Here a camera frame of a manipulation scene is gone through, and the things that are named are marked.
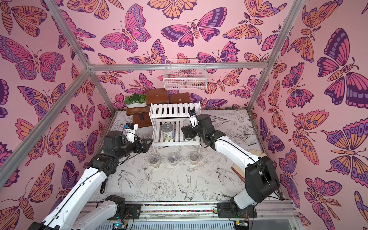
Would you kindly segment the green watermelon can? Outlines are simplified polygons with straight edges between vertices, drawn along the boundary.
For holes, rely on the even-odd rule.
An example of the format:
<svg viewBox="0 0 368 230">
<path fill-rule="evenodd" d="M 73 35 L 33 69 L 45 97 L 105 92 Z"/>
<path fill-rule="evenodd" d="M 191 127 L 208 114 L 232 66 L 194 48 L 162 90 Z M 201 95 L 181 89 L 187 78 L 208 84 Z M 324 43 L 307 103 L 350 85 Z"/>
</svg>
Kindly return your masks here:
<svg viewBox="0 0 368 230">
<path fill-rule="evenodd" d="M 191 122 L 190 122 L 190 119 L 189 118 L 186 118 L 183 121 L 183 127 L 188 127 L 188 126 L 191 126 Z"/>
</svg>

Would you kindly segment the jar with red seeds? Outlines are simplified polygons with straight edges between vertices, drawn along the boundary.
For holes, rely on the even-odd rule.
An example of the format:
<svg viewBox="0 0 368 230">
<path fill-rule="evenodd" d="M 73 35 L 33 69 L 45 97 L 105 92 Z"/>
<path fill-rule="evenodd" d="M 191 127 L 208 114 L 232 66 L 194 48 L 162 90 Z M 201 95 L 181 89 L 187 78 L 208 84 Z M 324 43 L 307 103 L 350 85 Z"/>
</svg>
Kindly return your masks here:
<svg viewBox="0 0 368 230">
<path fill-rule="evenodd" d="M 191 152 L 189 153 L 189 160 L 192 165 L 197 165 L 201 160 L 201 156 L 197 152 Z"/>
</svg>

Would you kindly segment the silver tin can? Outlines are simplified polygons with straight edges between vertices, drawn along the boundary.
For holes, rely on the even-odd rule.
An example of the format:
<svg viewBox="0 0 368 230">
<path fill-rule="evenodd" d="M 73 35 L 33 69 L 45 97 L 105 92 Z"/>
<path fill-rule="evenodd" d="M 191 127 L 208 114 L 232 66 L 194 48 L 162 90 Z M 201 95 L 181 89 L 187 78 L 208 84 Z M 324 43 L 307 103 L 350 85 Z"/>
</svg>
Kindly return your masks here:
<svg viewBox="0 0 368 230">
<path fill-rule="evenodd" d="M 172 123 L 165 122 L 161 125 L 161 132 L 164 140 L 172 140 L 174 138 L 174 126 Z"/>
</svg>

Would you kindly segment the jar with yellow seeds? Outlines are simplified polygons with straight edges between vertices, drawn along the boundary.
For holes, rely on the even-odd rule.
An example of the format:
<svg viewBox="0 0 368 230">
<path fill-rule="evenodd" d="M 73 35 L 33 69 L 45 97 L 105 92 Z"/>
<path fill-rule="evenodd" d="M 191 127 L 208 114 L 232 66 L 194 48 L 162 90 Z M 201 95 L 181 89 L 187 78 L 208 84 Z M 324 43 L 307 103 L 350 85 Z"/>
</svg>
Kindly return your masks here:
<svg viewBox="0 0 368 230">
<path fill-rule="evenodd" d="M 149 164 L 153 167 L 153 168 L 158 168 L 160 166 L 161 163 L 161 157 L 157 154 L 152 154 L 149 157 Z"/>
</svg>

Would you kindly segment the jar with purple seeds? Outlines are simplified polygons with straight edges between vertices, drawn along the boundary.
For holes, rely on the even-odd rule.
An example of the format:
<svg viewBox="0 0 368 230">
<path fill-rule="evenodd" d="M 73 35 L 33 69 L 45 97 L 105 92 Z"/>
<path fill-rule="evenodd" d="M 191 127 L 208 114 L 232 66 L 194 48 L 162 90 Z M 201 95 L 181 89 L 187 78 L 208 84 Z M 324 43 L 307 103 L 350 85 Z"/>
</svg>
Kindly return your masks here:
<svg viewBox="0 0 368 230">
<path fill-rule="evenodd" d="M 167 157 L 167 161 L 172 167 L 175 167 L 176 165 L 178 165 L 178 162 L 179 162 L 178 154 L 177 153 L 170 153 Z"/>
</svg>

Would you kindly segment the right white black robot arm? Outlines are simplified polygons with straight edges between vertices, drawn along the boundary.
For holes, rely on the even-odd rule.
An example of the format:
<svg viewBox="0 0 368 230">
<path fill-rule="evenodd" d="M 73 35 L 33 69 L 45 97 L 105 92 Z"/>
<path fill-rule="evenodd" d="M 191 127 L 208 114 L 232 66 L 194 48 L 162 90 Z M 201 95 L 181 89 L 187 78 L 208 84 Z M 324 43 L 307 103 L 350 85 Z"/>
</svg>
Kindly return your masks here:
<svg viewBox="0 0 368 230">
<path fill-rule="evenodd" d="M 225 133 L 216 130 L 208 114 L 188 113 L 190 125 L 181 128 L 186 139 L 199 137 L 206 147 L 225 155 L 245 173 L 244 190 L 230 199 L 233 215 L 241 216 L 249 206 L 264 201 L 280 188 L 275 167 L 267 156 L 259 157 L 233 142 Z"/>
</svg>

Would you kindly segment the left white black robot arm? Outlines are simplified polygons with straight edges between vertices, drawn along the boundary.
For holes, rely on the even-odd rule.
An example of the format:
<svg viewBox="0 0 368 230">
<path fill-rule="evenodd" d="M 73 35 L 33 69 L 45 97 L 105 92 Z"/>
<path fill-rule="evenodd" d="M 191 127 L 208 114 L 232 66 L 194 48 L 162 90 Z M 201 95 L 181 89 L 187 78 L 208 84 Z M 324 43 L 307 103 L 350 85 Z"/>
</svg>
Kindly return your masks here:
<svg viewBox="0 0 368 230">
<path fill-rule="evenodd" d="M 142 139 L 133 132 L 126 135 L 111 131 L 104 137 L 101 152 L 93 157 L 83 175 L 66 198 L 42 222 L 33 222 L 31 230 L 93 230 L 110 218 L 122 219 L 130 215 L 125 199 L 108 196 L 93 211 L 79 219 L 78 216 L 95 190 L 119 164 L 131 159 L 131 154 L 147 153 L 153 139 Z"/>
</svg>

